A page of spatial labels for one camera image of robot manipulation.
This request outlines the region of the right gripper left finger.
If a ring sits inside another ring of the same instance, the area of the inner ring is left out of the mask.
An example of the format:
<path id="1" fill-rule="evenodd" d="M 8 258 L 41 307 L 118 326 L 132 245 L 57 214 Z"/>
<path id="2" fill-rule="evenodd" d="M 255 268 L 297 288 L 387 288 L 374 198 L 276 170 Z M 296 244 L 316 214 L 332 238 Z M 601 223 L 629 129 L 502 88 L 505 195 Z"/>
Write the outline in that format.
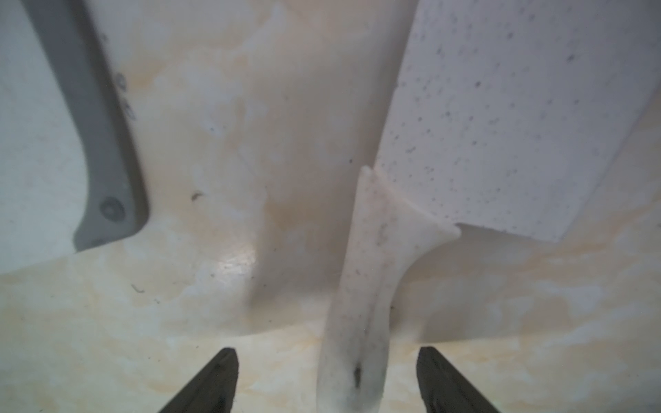
<path id="1" fill-rule="evenodd" d="M 223 348 L 160 413 L 230 413 L 239 379 L 239 358 Z"/>

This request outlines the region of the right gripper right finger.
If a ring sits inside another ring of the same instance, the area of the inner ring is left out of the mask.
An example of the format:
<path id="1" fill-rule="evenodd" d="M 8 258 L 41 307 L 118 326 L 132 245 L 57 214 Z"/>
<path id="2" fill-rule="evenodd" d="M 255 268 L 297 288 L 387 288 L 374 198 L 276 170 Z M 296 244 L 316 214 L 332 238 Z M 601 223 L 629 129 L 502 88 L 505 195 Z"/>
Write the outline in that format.
<path id="1" fill-rule="evenodd" d="M 499 413 L 434 347 L 419 350 L 416 375 L 427 413 Z"/>

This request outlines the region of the white cutting board grey rim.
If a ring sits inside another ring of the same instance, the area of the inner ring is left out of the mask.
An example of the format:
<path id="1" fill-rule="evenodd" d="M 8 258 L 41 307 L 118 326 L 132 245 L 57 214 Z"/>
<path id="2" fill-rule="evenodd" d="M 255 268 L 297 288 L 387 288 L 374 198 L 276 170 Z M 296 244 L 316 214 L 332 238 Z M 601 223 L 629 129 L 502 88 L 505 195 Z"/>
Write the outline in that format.
<path id="1" fill-rule="evenodd" d="M 114 72 L 84 1 L 1 4 L 1 270 L 132 237 L 149 206 Z"/>

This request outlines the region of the white plastic knife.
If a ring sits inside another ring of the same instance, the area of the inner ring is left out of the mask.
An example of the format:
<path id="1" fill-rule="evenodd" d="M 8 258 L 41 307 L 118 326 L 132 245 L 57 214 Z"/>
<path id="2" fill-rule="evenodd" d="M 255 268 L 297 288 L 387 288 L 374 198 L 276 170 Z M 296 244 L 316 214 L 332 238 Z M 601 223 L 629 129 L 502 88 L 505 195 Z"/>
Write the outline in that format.
<path id="1" fill-rule="evenodd" d="M 560 241 L 659 83 L 657 1 L 419 2 L 358 177 L 318 411 L 378 411 L 397 287 L 463 225 Z"/>

